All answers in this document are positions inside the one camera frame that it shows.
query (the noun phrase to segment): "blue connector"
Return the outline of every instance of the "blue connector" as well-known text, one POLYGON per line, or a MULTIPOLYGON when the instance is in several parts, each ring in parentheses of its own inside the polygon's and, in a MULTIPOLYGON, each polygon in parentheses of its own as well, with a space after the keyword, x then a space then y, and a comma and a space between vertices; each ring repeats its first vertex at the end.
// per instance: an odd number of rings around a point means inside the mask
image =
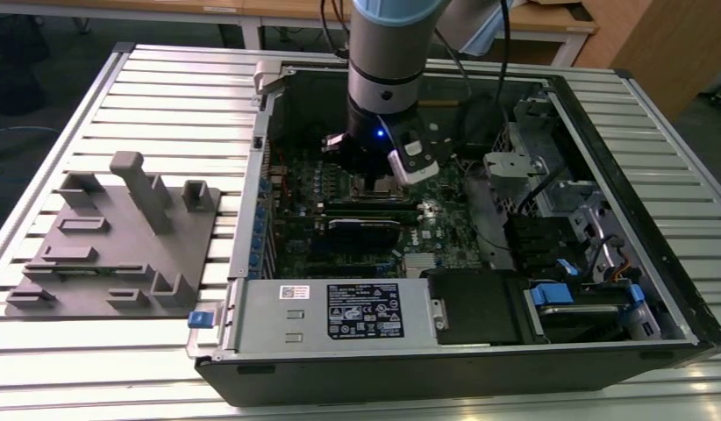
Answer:
POLYGON ((566 269, 566 273, 570 275, 570 276, 576 276, 579 274, 579 271, 576 270, 576 268, 574 267, 574 265, 571 265, 571 263, 568 263, 568 260, 566 259, 558 259, 558 264, 560 266, 563 266, 563 268, 566 269))
POLYGON ((259 255, 256 253, 251 253, 248 256, 248 266, 252 268, 256 268, 259 266, 259 255))
POLYGON ((571 304, 574 298, 564 283, 540 283, 528 290, 535 306, 548 304, 571 304))
POLYGON ((260 235, 264 232, 264 223, 257 219, 253 221, 253 233, 260 235))
POLYGON ((215 325, 213 311, 192 311, 186 320, 189 329, 212 329, 215 325))
POLYGON ((644 296, 643 291, 640 290, 640 286, 635 283, 630 285, 628 287, 628 294, 630 294, 630 300, 634 304, 643 303, 644 296))

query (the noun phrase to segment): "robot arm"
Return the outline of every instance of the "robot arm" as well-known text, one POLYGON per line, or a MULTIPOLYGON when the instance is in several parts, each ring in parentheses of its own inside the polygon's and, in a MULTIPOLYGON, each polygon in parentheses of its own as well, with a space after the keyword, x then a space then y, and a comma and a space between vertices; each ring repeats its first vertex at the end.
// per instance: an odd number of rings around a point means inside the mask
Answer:
MULTIPOLYGON (((372 180, 393 174, 401 185, 439 171, 416 102, 429 39, 451 0, 353 0, 347 84, 347 130, 324 152, 372 180)), ((452 6, 498 0, 454 0, 452 6)))

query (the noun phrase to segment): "table leg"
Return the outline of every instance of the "table leg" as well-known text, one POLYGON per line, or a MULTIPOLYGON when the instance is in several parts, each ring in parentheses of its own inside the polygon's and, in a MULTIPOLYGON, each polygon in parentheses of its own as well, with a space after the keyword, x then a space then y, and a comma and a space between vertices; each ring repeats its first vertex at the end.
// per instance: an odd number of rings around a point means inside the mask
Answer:
POLYGON ((243 46, 247 50, 261 50, 261 24, 259 18, 241 17, 243 46))
POLYGON ((588 35, 586 33, 566 34, 566 41, 560 45, 560 48, 558 48, 558 53, 555 53, 552 63, 550 63, 551 66, 568 68, 574 65, 575 58, 582 51, 587 37, 588 35))
POLYGON ((77 28, 77 32, 81 35, 90 33, 90 19, 89 18, 72 18, 70 21, 73 22, 74 28, 77 28))

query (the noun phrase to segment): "black plastic cover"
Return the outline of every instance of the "black plastic cover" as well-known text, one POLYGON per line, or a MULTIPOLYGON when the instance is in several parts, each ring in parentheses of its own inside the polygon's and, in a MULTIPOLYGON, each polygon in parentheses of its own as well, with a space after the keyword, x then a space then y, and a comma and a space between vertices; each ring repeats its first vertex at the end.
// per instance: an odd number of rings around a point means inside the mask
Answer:
POLYGON ((433 269, 428 271, 431 299, 446 309, 448 329, 441 345, 538 343, 523 290, 528 280, 511 270, 433 269))

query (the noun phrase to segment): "floor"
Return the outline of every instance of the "floor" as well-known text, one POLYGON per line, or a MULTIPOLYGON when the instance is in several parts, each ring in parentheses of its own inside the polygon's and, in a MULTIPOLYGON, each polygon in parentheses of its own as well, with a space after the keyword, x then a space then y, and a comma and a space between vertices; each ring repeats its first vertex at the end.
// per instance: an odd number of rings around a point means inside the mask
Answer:
MULTIPOLYGON (((33 72, 42 85, 48 104, 26 116, 0 116, 0 127, 37 125, 60 130, 117 41, 223 46, 216 25, 93 19, 89 27, 90 33, 81 35, 70 19, 44 19, 42 36, 52 49, 52 57, 34 65, 33 72)), ((225 31, 225 35, 228 42, 240 42, 237 28, 225 31)), ((335 38, 341 39, 339 32, 335 32, 335 38)), ((268 49, 327 51, 316 29, 289 30, 281 35, 268 29, 265 45, 268 49)), ((435 51, 435 55, 441 57, 443 51, 435 51)), ((697 98, 675 122, 675 127, 721 182, 721 110, 710 107, 705 98, 697 98)), ((52 147, 54 137, 49 132, 0 133, 0 227, 52 147)))

